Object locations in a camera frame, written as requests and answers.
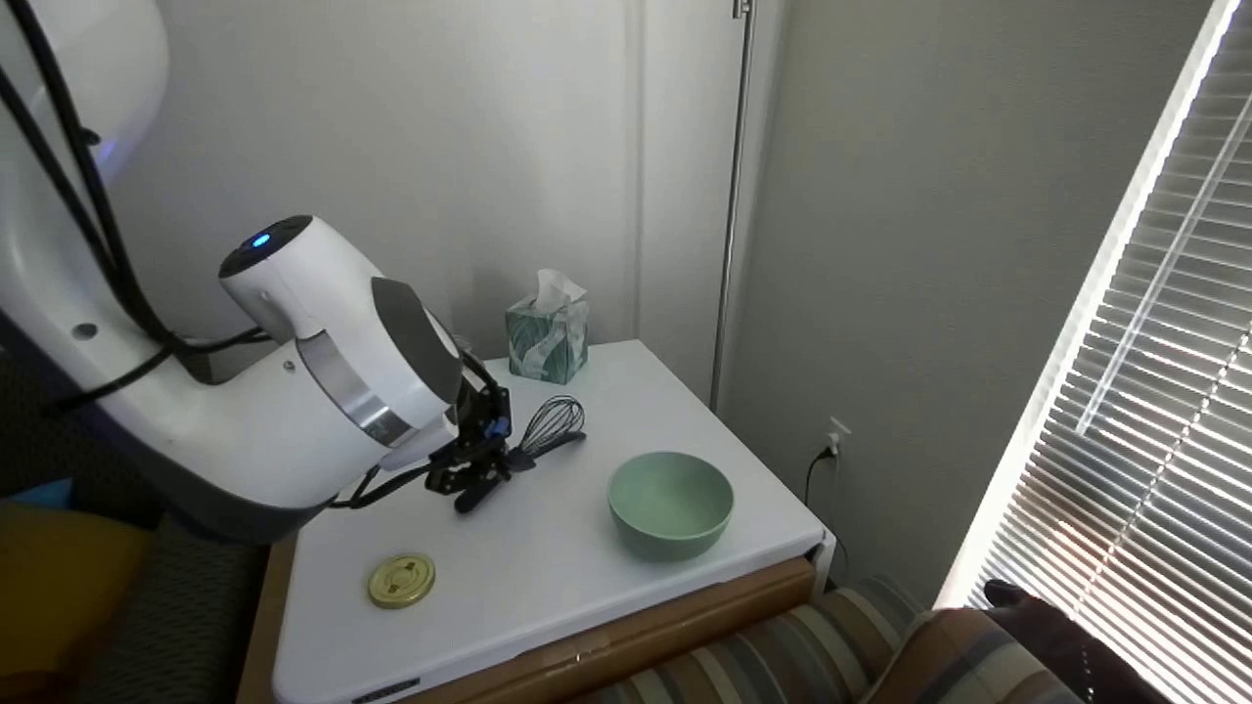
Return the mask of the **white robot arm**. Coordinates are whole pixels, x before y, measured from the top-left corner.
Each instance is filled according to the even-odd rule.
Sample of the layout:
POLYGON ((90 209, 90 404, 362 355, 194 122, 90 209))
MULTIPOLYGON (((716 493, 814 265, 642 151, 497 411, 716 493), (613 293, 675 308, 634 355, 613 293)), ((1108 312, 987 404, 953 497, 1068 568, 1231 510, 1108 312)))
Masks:
POLYGON ((151 0, 3 0, 3 326, 66 382, 61 411, 142 455, 188 524, 269 545, 408 482, 462 489, 509 439, 509 395, 420 293, 316 216, 219 261, 269 349, 209 382, 138 287, 106 181, 169 82, 151 0))

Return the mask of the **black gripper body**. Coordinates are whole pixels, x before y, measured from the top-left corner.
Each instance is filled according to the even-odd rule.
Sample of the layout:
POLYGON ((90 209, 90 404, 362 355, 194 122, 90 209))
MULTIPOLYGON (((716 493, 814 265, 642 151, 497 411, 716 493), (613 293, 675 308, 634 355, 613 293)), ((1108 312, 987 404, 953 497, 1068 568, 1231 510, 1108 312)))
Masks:
POLYGON ((428 489, 472 511, 502 482, 536 459, 514 442, 514 400, 476 355, 462 355, 455 404, 459 439, 430 459, 428 489))

